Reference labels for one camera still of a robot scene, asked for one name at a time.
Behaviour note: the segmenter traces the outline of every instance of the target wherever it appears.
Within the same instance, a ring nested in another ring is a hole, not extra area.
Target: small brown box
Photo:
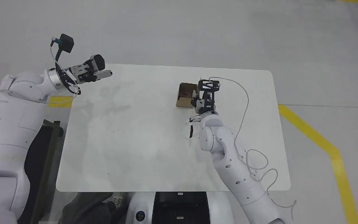
[[[197,91],[197,85],[192,83],[182,82],[179,85],[177,107],[179,108],[193,108],[191,105],[192,92]]]

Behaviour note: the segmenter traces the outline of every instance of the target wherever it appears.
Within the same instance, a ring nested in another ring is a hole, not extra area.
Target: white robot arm
[[[204,92],[203,96],[193,94],[192,105],[201,119],[200,147],[211,153],[216,171],[239,201],[251,224],[283,223],[270,196],[254,179],[256,174],[251,174],[245,164],[244,150],[236,147],[233,132],[215,111],[214,92],[219,87],[219,81],[200,80],[198,90]]]
[[[70,53],[73,39],[62,34],[56,55]],[[27,151],[40,130],[51,94],[69,90],[81,94],[78,84],[94,82],[112,75],[104,71],[105,61],[98,54],[83,64],[62,70],[45,70],[7,75],[0,83],[0,223],[16,223],[26,205],[30,182],[23,169]]]

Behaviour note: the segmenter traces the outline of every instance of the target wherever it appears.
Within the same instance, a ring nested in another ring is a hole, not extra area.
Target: floor
[[[334,0],[1,1],[0,73],[53,67],[52,36],[74,37],[66,67],[100,53],[108,63],[266,69],[285,104],[339,149],[358,204],[358,4]],[[69,109],[48,119],[68,122]],[[356,223],[345,213],[328,153],[281,116],[295,223]],[[57,192],[56,223],[73,194]],[[231,196],[235,221],[248,223]],[[290,217],[286,209],[282,211]]]

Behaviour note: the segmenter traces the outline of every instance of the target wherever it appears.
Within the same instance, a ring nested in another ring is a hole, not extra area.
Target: white cable
[[[56,60],[54,54],[52,53],[52,46],[50,46],[50,52],[51,52],[52,59],[55,61],[55,63],[58,65],[58,67],[60,67],[60,69],[63,70],[72,79],[72,81],[74,81],[74,83],[76,83],[76,78],[74,77],[74,75],[72,73],[70,73],[70,71],[64,70],[62,68],[62,66],[58,63],[58,61]]]
[[[241,131],[242,123],[244,122],[244,119],[245,119],[245,115],[246,115],[246,112],[247,112],[247,109],[248,109],[248,106],[249,106],[250,98],[249,98],[249,96],[248,96],[248,93],[247,93],[246,89],[245,89],[240,83],[236,82],[235,80],[231,80],[231,79],[228,79],[228,78],[221,78],[221,77],[217,77],[217,76],[212,76],[212,77],[209,78],[209,80],[211,80],[212,78],[218,78],[218,79],[221,79],[221,80],[227,80],[227,81],[230,81],[230,82],[234,82],[234,83],[238,84],[238,85],[243,89],[243,91],[245,91],[245,94],[246,94],[246,97],[247,97],[247,105],[246,105],[246,108],[245,108],[245,112],[244,112],[244,114],[243,114],[243,116],[242,116],[242,120],[241,120],[241,122],[240,122],[239,130],[238,130],[238,132],[237,132],[237,134],[236,134],[236,136],[235,136],[235,139],[234,139],[234,145],[235,145],[235,147],[236,147],[236,149],[237,149],[236,139],[237,139],[237,137],[239,136],[239,133],[240,133],[240,131]],[[248,153],[249,153],[250,151],[256,151],[256,152],[260,153],[261,155],[263,155],[264,158],[266,159],[266,165],[263,166],[263,167],[260,167],[260,168],[256,168],[256,167],[250,166],[250,165],[248,164]],[[267,156],[266,156],[265,154],[263,154],[263,153],[260,152],[259,150],[256,150],[256,149],[253,149],[253,148],[252,148],[252,149],[250,149],[250,150],[248,150],[248,151],[246,152],[246,163],[244,162],[244,164],[247,166],[247,169],[248,169],[248,171],[250,172],[250,174],[255,176],[255,174],[254,174],[253,172],[251,172],[251,169],[253,169],[253,170],[263,170],[263,169],[265,169],[265,168],[269,165],[269,160],[268,160],[268,158],[267,158]],[[275,169],[275,168],[271,168],[271,169],[268,169],[268,170],[263,174],[263,176],[262,176],[259,180],[256,179],[256,178],[252,178],[253,180],[255,180],[255,181],[257,181],[257,182],[260,182],[260,181],[266,176],[266,174],[269,173],[271,170],[273,170],[273,171],[276,172],[276,178],[275,178],[274,182],[272,182],[272,184],[270,184],[270,185],[267,187],[267,189],[266,189],[266,193],[267,193],[268,195],[270,195],[270,194],[269,194],[269,188],[272,187],[272,186],[277,182],[277,179],[279,178],[279,172],[278,172],[278,170]],[[291,218],[292,218],[292,220],[293,220],[293,208],[294,208],[294,206],[296,205],[297,200],[295,200],[295,201],[293,202],[293,204],[290,205],[290,206],[281,206],[281,205],[277,204],[274,200],[272,200],[271,197],[270,197],[270,199],[271,199],[271,201],[272,201],[276,206],[278,206],[278,207],[280,207],[280,208],[291,208]]]

